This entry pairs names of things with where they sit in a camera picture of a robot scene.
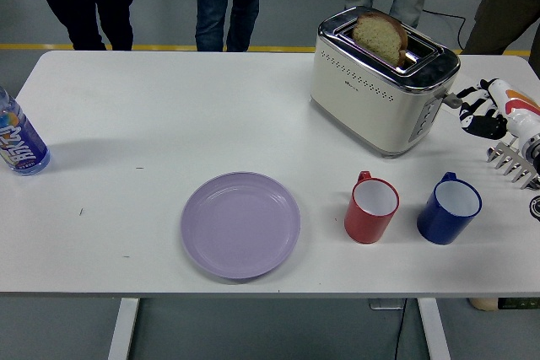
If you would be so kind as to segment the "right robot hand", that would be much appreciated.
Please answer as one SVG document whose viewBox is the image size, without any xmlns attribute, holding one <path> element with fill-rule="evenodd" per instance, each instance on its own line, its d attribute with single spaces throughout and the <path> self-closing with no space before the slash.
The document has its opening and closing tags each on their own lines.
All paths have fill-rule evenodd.
<svg viewBox="0 0 540 360">
<path fill-rule="evenodd" d="M 508 132 L 521 140 L 539 134 L 539 105 L 500 78 L 481 79 L 457 97 L 461 126 L 469 134 L 494 140 Z"/>
</svg>

